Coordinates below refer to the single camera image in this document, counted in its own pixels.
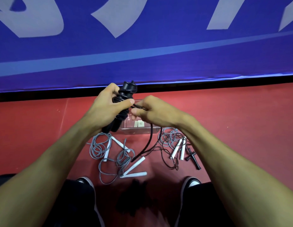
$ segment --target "sneaker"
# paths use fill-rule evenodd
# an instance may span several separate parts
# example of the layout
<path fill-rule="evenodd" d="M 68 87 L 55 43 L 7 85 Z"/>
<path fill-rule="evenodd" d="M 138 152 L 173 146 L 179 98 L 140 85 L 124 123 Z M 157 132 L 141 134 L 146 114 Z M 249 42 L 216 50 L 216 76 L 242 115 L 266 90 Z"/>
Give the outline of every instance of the sneaker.
<path fill-rule="evenodd" d="M 183 185 L 182 185 L 182 189 L 181 189 L 181 194 L 180 194 L 180 198 L 181 198 L 181 204 L 180 204 L 180 211 L 179 211 L 179 215 L 178 218 L 176 220 L 175 223 L 175 227 L 178 227 L 178 223 L 179 223 L 179 218 L 180 218 L 180 214 L 181 214 L 181 210 L 182 210 L 182 205 L 183 205 L 183 195 L 184 193 L 187 191 L 187 188 L 192 187 L 192 186 L 196 186 L 201 184 L 201 181 L 199 181 L 199 179 L 194 178 L 194 177 L 187 177 L 186 180 L 184 181 Z"/>
<path fill-rule="evenodd" d="M 94 195 L 95 195 L 95 206 L 94 206 L 94 210 L 95 210 L 95 212 L 98 215 L 98 219 L 99 219 L 99 222 L 100 222 L 101 227 L 105 227 L 104 226 L 103 219 L 102 219 L 102 217 L 101 217 L 101 215 L 100 215 L 100 213 L 99 213 L 99 211 L 97 209 L 97 206 L 96 206 L 96 192 L 95 192 L 95 187 L 94 187 L 93 183 L 91 182 L 91 180 L 88 177 L 80 177 L 76 181 L 77 182 L 80 182 L 80 183 L 88 184 L 91 187 L 93 187 Z"/>

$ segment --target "leg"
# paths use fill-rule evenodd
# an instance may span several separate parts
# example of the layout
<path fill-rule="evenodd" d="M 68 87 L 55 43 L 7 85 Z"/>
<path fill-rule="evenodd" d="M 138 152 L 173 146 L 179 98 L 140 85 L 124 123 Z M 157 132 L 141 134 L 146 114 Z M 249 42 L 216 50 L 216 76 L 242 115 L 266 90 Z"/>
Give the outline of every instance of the leg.
<path fill-rule="evenodd" d="M 15 174 L 0 175 L 0 186 Z M 88 178 L 66 180 L 44 227 L 99 226 L 103 220 L 95 205 L 95 190 Z"/>
<path fill-rule="evenodd" d="M 212 183 L 193 177 L 186 179 L 181 190 L 181 210 L 175 227 L 235 226 L 228 216 Z"/>

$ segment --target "plastic container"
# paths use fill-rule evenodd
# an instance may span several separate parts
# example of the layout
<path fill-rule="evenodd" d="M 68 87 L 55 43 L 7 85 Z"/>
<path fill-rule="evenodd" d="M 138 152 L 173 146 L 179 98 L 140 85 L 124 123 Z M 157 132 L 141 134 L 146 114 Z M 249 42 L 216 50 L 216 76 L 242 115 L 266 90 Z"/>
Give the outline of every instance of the plastic container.
<path fill-rule="evenodd" d="M 141 101 L 140 99 L 135 100 L 135 104 Z M 135 127 L 135 121 L 141 120 L 137 117 L 135 121 L 132 120 L 131 108 L 129 109 L 129 116 L 122 122 L 118 131 L 116 133 L 125 134 L 125 135 L 137 135 L 137 134 L 149 134 L 151 133 L 151 125 L 147 122 L 144 122 L 144 126 Z M 160 131 L 159 126 L 153 125 L 153 134 L 156 134 Z"/>

